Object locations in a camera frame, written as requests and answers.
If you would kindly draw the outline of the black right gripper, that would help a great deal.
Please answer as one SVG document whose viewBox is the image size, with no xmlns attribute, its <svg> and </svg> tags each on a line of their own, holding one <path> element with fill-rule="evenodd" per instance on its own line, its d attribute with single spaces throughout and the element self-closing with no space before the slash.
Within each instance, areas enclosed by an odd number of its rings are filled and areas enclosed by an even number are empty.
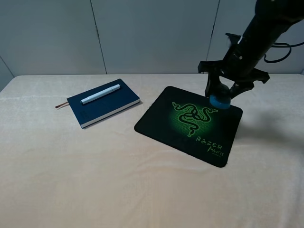
<svg viewBox="0 0 304 228">
<path fill-rule="evenodd" d="M 267 72 L 255 68 L 265 53 L 263 46 L 260 47 L 248 37 L 231 33 L 226 35 L 231 44 L 224 58 L 217 61 L 200 61 L 198 72 L 208 72 L 205 95 L 215 95 L 220 91 L 222 83 L 219 75 L 234 81 L 229 89 L 231 104 L 233 98 L 252 90 L 254 81 L 266 83 L 270 76 Z"/>
</svg>

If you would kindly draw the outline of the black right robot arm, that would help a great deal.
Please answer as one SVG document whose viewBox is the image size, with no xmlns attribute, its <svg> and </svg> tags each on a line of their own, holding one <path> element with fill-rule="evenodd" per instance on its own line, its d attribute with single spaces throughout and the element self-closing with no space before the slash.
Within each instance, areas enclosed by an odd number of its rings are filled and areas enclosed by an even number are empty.
<svg viewBox="0 0 304 228">
<path fill-rule="evenodd" d="M 256 69 L 270 48 L 288 48 L 277 39 L 304 19 L 302 0 L 258 0 L 255 15 L 243 35 L 228 33 L 231 45 L 222 60 L 200 61 L 199 73 L 208 73 L 205 96 L 212 106 L 228 109 L 231 100 L 254 88 L 255 81 L 266 83 L 270 76 Z"/>
</svg>

